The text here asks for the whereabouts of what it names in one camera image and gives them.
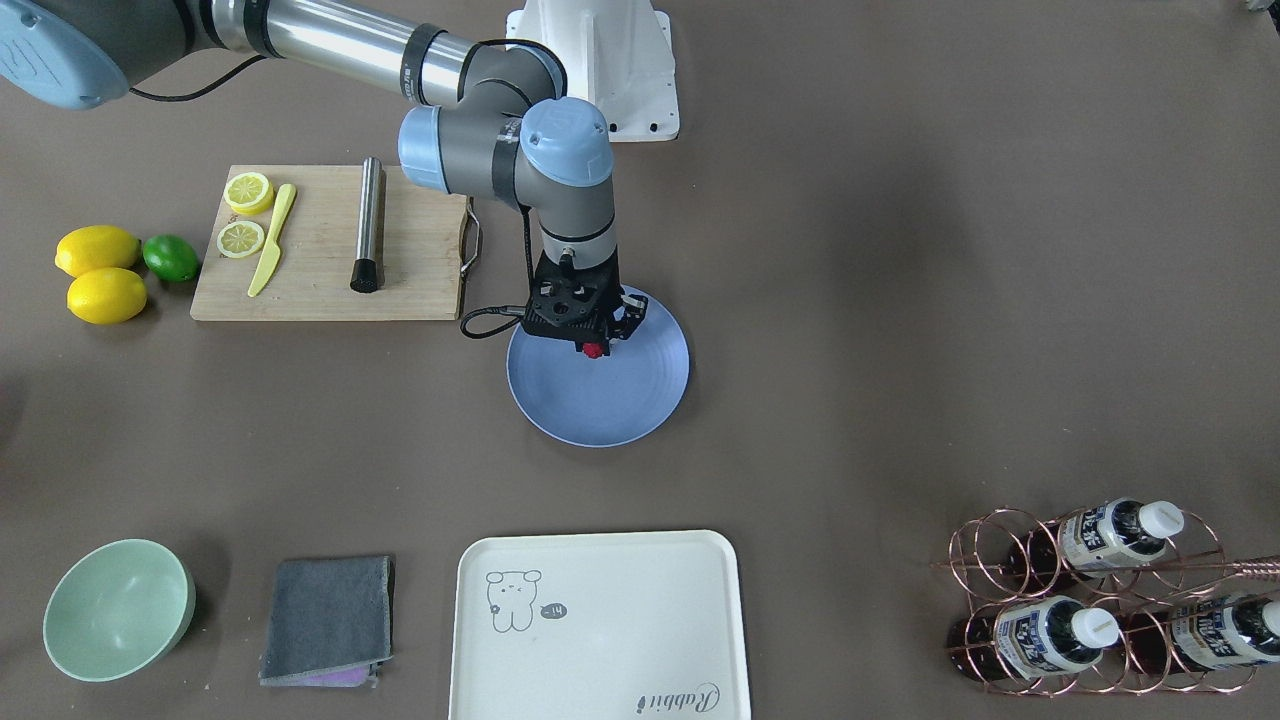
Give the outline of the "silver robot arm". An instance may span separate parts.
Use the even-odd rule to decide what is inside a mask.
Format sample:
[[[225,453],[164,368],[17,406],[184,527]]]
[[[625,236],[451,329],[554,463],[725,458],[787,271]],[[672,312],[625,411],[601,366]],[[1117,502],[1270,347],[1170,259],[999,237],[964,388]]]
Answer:
[[[413,104],[398,140],[411,182],[536,214],[526,334],[599,357],[646,315],[620,279],[608,123],[540,44],[474,42],[347,1],[5,1],[1,26],[3,77],[58,108],[97,108],[212,47],[396,91]]]

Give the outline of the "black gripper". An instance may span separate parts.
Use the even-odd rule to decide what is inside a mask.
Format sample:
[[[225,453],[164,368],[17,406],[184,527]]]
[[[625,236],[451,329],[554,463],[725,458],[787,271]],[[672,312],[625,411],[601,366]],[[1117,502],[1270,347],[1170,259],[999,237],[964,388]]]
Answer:
[[[586,357],[604,357],[607,346],[628,340],[640,327],[648,305],[649,297],[625,293],[617,252],[586,269],[573,268],[568,255],[557,263],[543,255],[520,328],[534,337],[570,341]]]

